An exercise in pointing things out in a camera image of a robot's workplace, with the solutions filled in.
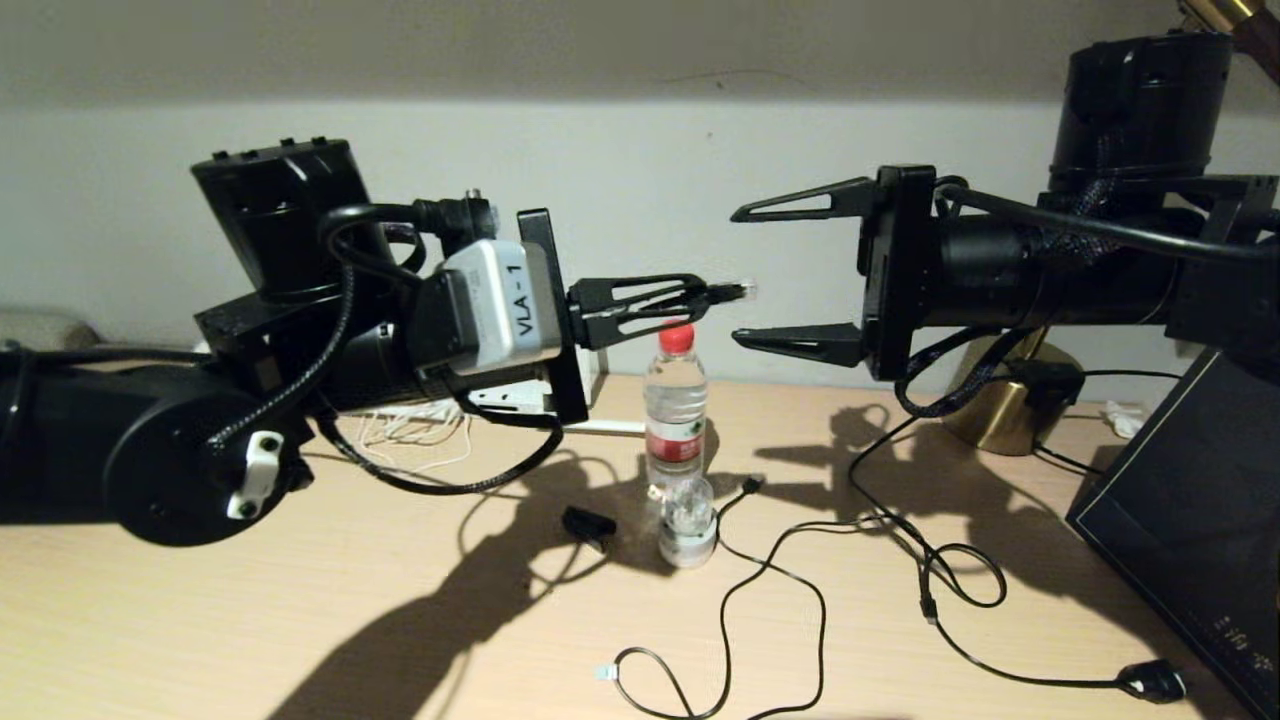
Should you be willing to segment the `white router with antennas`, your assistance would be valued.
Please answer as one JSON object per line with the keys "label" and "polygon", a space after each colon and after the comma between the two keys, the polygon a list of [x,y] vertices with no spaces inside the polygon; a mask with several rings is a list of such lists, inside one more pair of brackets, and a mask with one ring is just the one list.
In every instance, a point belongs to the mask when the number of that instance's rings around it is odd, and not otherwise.
{"label": "white router with antennas", "polygon": [[[588,406],[593,407],[608,374],[605,352],[579,350],[579,383],[584,391]],[[470,400],[477,407],[489,413],[549,414],[552,413],[552,391],[547,380],[524,380],[490,389],[477,389],[470,393]],[[342,416],[384,419],[389,421],[425,420],[434,424],[449,424],[461,419],[462,411],[453,400],[417,401],[408,405],[381,405],[364,410],[342,411]],[[567,430],[579,433],[609,436],[643,436],[643,421],[588,419],[567,424]]]}

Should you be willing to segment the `small round white device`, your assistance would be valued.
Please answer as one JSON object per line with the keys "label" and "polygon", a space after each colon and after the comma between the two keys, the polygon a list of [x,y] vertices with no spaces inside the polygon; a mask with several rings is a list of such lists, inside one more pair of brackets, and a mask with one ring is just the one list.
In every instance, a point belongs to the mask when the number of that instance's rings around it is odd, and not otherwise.
{"label": "small round white device", "polygon": [[672,480],[660,509],[660,556],[673,568],[698,568],[714,553],[718,530],[714,491],[707,478]]}

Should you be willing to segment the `red-capped water bottle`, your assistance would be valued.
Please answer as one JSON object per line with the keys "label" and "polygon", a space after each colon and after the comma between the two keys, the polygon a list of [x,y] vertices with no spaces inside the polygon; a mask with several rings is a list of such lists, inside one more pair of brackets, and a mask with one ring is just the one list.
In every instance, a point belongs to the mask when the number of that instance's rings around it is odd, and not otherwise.
{"label": "red-capped water bottle", "polygon": [[646,482],[657,502],[703,468],[708,380],[695,338],[692,324],[664,325],[644,378]]}

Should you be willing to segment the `large black box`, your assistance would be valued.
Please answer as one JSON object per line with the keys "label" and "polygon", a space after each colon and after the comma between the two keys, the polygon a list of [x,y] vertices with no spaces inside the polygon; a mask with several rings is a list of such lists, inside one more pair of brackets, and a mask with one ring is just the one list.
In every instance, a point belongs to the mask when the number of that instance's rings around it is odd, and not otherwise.
{"label": "large black box", "polygon": [[1204,351],[1068,524],[1253,720],[1280,720],[1280,359]]}

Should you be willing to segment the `black lamp base connector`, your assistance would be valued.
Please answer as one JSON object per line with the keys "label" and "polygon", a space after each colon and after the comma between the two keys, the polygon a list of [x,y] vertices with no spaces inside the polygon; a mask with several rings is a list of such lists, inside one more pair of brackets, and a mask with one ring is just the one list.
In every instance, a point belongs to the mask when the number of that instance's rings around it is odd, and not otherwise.
{"label": "black lamp base connector", "polygon": [[1009,380],[1025,389],[1023,404],[1038,413],[1073,406],[1085,383],[1084,372],[1070,363],[1015,359],[1005,366]]}

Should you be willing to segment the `brass desk lamp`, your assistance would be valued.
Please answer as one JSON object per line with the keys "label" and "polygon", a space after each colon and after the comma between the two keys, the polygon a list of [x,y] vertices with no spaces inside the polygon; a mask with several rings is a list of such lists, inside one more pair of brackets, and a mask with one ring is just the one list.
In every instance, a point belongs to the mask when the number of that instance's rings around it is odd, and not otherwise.
{"label": "brass desk lamp", "polygon": [[[1233,41],[1233,51],[1248,56],[1280,91],[1280,12],[1267,0],[1176,0],[1183,35],[1221,35]],[[1034,359],[1048,363],[1079,363],[1057,348],[1043,350],[1048,329],[1034,329],[1002,357],[992,383],[955,414],[943,419],[957,438],[984,451],[1024,456],[1043,450],[1043,441],[1068,407],[1038,413],[1023,404],[1025,389],[1009,380],[1005,363]]]}

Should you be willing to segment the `small black plastic clip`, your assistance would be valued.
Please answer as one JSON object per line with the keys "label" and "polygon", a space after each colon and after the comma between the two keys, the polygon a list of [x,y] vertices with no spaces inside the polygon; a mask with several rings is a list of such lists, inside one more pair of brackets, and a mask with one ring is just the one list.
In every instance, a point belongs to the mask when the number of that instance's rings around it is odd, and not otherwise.
{"label": "small black plastic clip", "polygon": [[608,552],[618,530],[618,524],[613,518],[577,506],[564,509],[561,514],[561,525],[573,541],[595,550],[598,553]]}

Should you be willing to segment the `grey cushion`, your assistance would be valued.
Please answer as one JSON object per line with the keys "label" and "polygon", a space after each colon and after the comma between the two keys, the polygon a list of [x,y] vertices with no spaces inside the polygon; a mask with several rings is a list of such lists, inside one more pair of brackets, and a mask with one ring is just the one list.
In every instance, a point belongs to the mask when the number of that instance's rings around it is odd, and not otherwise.
{"label": "grey cushion", "polygon": [[101,341],[90,323],[72,314],[0,305],[0,348],[13,342],[40,352],[70,351]]}

